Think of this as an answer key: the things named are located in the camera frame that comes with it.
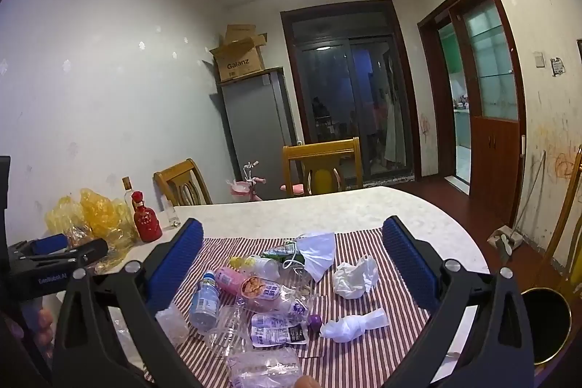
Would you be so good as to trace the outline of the person's left hand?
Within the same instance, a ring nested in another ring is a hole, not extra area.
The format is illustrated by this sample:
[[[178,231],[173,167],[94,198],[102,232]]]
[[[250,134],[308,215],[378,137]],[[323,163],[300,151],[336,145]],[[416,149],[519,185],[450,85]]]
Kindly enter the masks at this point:
[[[42,306],[25,305],[23,307],[23,316],[27,327],[32,331],[37,348],[47,359],[52,359],[53,317],[51,312]]]

